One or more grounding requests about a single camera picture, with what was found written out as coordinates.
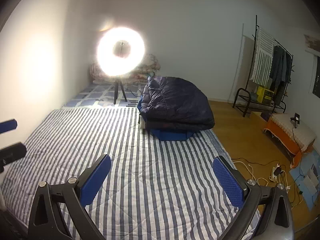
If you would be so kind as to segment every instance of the ring light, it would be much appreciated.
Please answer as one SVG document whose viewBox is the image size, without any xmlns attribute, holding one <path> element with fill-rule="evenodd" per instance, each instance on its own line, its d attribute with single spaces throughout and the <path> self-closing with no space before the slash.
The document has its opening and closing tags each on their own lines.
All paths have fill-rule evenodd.
<svg viewBox="0 0 320 240">
<path fill-rule="evenodd" d="M 114 46 L 119 41 L 127 41 L 131 47 L 127 57 L 114 55 Z M 129 28 L 118 27 L 109 30 L 98 45 L 98 62 L 109 76 L 119 76 L 133 70 L 142 60 L 145 52 L 140 35 Z"/>
</svg>

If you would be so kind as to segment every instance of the metal pivot bolt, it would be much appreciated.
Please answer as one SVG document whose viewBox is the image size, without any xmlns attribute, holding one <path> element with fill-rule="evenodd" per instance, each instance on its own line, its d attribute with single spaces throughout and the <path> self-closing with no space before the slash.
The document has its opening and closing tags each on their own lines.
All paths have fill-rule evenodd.
<svg viewBox="0 0 320 240">
<path fill-rule="evenodd" d="M 41 182 L 39 183 L 39 187 L 44 187 L 45 185 L 47 185 L 47 183 L 46 183 L 45 181 L 41 181 Z"/>
<path fill-rule="evenodd" d="M 72 178 L 68 179 L 68 182 L 69 182 L 70 184 L 75 184 L 76 181 L 77 181 L 77 178 L 75 178 L 75 177 L 72 177 Z"/>
<path fill-rule="evenodd" d="M 279 189 L 284 189 L 284 185 L 283 185 L 282 183 L 279 183 L 279 184 L 278 184 L 278 188 L 279 188 Z"/>
<path fill-rule="evenodd" d="M 253 179 L 249 179 L 249 180 L 248 180 L 248 184 L 249 184 L 250 186 L 255 186 L 255 185 L 256 185 L 256 181 L 253 180 Z"/>
</svg>

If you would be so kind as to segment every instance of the window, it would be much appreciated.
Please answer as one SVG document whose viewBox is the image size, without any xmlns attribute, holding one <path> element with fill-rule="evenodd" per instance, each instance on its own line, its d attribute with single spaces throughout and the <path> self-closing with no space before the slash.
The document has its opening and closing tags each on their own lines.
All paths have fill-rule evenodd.
<svg viewBox="0 0 320 240">
<path fill-rule="evenodd" d="M 315 83 L 313 85 L 312 93 L 320 98 L 320 57 L 316 57 L 316 74 Z"/>
</svg>

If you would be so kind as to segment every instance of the clothes rack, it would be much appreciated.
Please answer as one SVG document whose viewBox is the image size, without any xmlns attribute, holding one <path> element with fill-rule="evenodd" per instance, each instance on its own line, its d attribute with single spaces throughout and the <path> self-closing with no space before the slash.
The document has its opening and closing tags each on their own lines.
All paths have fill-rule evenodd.
<svg viewBox="0 0 320 240">
<path fill-rule="evenodd" d="M 233 105 L 232 107 L 233 108 L 237 108 L 239 109 L 242 113 L 243 113 L 243 117 L 246 116 L 246 114 L 250 114 L 251 112 L 248 112 L 249 109 L 252 109 L 252 110 L 264 110 L 264 111 L 270 111 L 271 113 L 276 113 L 276 109 L 281 109 L 283 111 L 283 113 L 285 112 L 286 108 L 287 108 L 287 105 L 285 104 L 285 102 L 283 101 L 284 100 L 284 97 L 287 97 L 286 95 L 286 92 L 287 92 L 287 88 L 288 88 L 288 84 L 291 84 L 290 83 L 290 80 L 287 82 L 286 84 L 286 87 L 285 87 L 285 91 L 284 91 L 284 94 L 282 96 L 282 99 L 281 99 L 281 102 L 280 102 L 280 105 L 277 105 L 274 103 L 274 101 L 271 102 L 270 105 L 268 104 L 264 104 L 264 103 L 260 103 L 258 101 L 255 101 L 251 98 L 251 94 L 250 92 L 247 90 L 248 89 L 248 84 L 249 84 L 249 80 L 250 80 L 250 75 L 251 75 L 251 71 L 252 71 L 252 67 L 253 67 L 253 62 L 254 62 L 254 56 L 255 56 L 255 52 L 256 52 L 256 43 L 257 43 L 257 31 L 258 31 L 258 27 L 260 28 L 260 26 L 258 25 L 258 16 L 256 15 L 256 30 L 255 30 L 255 35 L 253 36 L 254 37 L 254 48 L 253 48 L 253 54 L 252 54 L 252 60 L 251 60 L 251 65 L 250 65 L 250 71 L 249 71 L 249 74 L 248 74 L 248 79 L 247 79 L 247 83 L 245 85 L 245 88 L 239 88 L 237 93 L 236 93 L 236 98 L 233 102 Z M 274 39 L 275 42 L 281 46 L 291 57 L 292 59 L 292 62 L 293 62 L 293 55 L 287 51 L 287 49 L 282 46 L 276 39 Z M 241 91 L 244 91 L 248 94 L 248 96 L 245 96 L 245 95 L 241 95 L 239 94 L 239 92 Z M 243 99 L 244 101 L 247 102 L 247 104 L 244 106 L 244 105 L 236 105 L 236 102 L 238 100 L 238 97 L 240 97 L 241 99 Z M 265 107 L 270 107 L 270 110 L 267 110 L 267 109 L 263 109 L 263 108 L 258 108 L 258 107 L 250 107 L 250 104 L 255 104 L 255 105 L 260 105 L 260 106 L 265 106 Z"/>
</svg>

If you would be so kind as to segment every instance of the dark puffer jacket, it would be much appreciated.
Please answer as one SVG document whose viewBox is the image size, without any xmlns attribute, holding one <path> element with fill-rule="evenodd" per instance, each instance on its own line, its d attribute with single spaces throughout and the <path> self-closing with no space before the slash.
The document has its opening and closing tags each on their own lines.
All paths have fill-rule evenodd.
<svg viewBox="0 0 320 240">
<path fill-rule="evenodd" d="M 214 126 L 207 97 L 182 78 L 150 79 L 143 91 L 140 113 L 146 129 L 200 131 Z"/>
</svg>

